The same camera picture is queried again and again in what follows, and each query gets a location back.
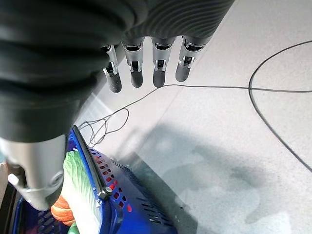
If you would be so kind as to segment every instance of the blue plastic basket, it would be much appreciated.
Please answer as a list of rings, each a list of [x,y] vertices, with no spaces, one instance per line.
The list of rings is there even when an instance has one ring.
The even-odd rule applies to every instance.
[[[85,142],[78,139],[72,130],[68,151],[75,148],[79,151],[91,186],[96,191],[81,147]],[[130,169],[92,148],[89,150],[102,179],[113,190],[107,200],[101,200],[95,192],[103,220],[99,234],[177,234],[172,222]],[[24,199],[19,201],[13,234],[67,234],[68,229],[68,226],[55,220],[50,211],[37,211]]]

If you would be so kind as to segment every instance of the gray floor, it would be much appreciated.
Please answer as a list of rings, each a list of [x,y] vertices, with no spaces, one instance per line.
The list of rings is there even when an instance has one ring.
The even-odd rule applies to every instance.
[[[248,86],[251,74],[279,50],[312,39],[310,0],[235,2],[186,82]],[[177,83],[181,39],[166,83]],[[312,89],[312,43],[268,61],[254,87]],[[144,43],[144,84],[104,87],[78,122],[93,120],[153,90],[152,50]],[[253,91],[281,137],[312,166],[312,94]],[[180,234],[312,233],[312,174],[276,139],[253,109],[247,90],[162,88],[129,108],[119,132],[95,148],[127,164],[165,207]],[[112,118],[120,126],[125,113]],[[87,138],[90,134],[83,131]]]

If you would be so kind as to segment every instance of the robotic arm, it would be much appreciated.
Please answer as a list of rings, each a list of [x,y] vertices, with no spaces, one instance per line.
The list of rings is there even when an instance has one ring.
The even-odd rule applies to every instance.
[[[138,88],[144,37],[152,37],[153,83],[161,87],[183,36],[183,82],[233,1],[2,0],[0,150],[9,182],[34,208],[49,209],[62,189],[67,136],[101,71],[113,92],[122,89],[113,45],[122,43]]]

